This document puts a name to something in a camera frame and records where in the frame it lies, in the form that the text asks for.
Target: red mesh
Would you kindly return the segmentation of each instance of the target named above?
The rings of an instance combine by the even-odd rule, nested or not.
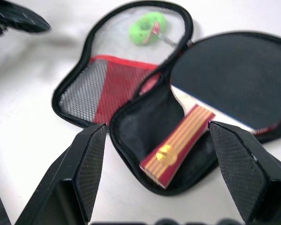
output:
[[[119,59],[113,56],[100,55],[96,59],[108,61],[106,78],[99,104],[93,120],[94,123],[108,123],[115,111],[131,99],[140,83],[157,65]],[[154,76],[142,89],[148,91],[158,80]]]

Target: wooden handle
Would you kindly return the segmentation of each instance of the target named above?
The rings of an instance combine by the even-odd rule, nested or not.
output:
[[[166,189],[186,155],[214,117],[215,114],[211,111],[195,105],[174,131],[141,161],[140,168],[155,183]]]

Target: green rubber ornament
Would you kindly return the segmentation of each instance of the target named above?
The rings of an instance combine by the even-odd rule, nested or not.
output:
[[[149,45],[160,39],[165,32],[167,21],[158,12],[147,13],[129,28],[129,37],[136,45]]]

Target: white surface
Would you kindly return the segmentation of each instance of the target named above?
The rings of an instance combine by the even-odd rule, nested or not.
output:
[[[80,57],[91,26],[124,0],[19,0],[37,9],[53,32],[40,37],[0,39],[25,46],[9,52],[0,67],[0,196],[14,224],[50,164],[81,130],[57,117],[51,94]],[[228,30],[263,30],[281,35],[281,0],[177,0],[194,19],[194,40]],[[281,140],[266,145],[281,160]],[[161,197],[147,191],[128,171],[107,138],[102,180],[92,221],[144,221],[168,217],[180,223],[215,223],[239,213],[216,171],[182,195]]]

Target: ping pong paddle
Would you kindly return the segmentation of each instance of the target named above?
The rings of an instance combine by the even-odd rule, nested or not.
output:
[[[207,131],[210,120],[238,126],[254,135],[265,133],[275,127],[253,129],[174,85],[175,83],[172,82],[171,91],[183,107],[185,117],[172,133],[140,163],[141,170],[164,189],[172,181],[193,145]]]

